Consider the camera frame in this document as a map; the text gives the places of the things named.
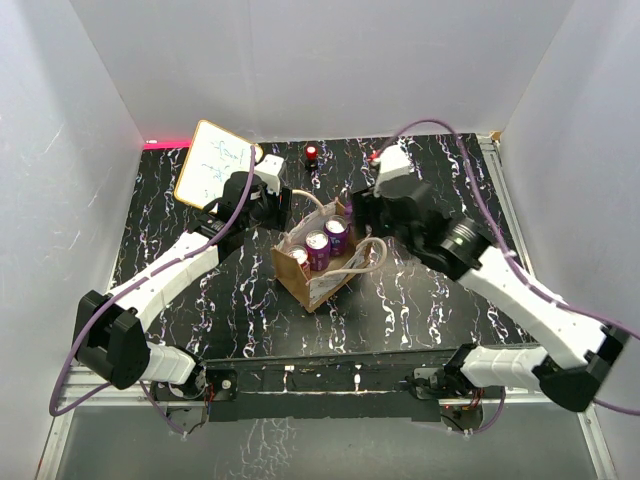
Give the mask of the burlap canvas bag rope handles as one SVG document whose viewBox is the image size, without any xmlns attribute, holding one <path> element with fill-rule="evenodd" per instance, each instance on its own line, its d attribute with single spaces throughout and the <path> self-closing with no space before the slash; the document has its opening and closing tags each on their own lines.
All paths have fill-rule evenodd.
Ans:
<svg viewBox="0 0 640 480">
<path fill-rule="evenodd" d="M 283 234 L 271 248 L 276 279 L 312 313 L 353 277 L 372 273 L 386 261 L 384 240 L 356 232 L 351 207 L 335 199 L 322 203 L 294 189 L 315 210 Z"/>
</svg>

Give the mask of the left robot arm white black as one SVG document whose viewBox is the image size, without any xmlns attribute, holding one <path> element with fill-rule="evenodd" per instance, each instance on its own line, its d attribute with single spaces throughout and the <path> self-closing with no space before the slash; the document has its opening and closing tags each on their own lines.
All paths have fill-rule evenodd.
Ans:
<svg viewBox="0 0 640 480">
<path fill-rule="evenodd" d="M 243 243 L 248 230 L 284 230 L 291 190 L 278 173 L 235 172 L 221 197 L 206 203 L 176 243 L 129 281 L 79 302 L 74 357 L 113 387 L 164 383 L 194 399 L 206 387 L 199 360 L 182 347 L 147 341 L 159 314 L 187 287 L 214 270 Z"/>
</svg>

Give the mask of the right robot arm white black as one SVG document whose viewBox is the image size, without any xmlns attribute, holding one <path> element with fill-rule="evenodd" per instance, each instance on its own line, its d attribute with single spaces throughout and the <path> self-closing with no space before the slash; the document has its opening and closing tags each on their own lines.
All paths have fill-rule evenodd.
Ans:
<svg viewBox="0 0 640 480">
<path fill-rule="evenodd" d="M 358 233 L 392 237 L 431 270 L 484 297 L 531 334 L 534 347 L 464 344 L 418 384 L 460 397 L 487 387 L 540 391 L 560 407 L 583 412 L 629 338 L 621 329 L 562 307 L 529 276 L 518 278 L 506 256 L 469 217 L 442 213 L 430 186 L 402 176 L 351 195 Z"/>
</svg>

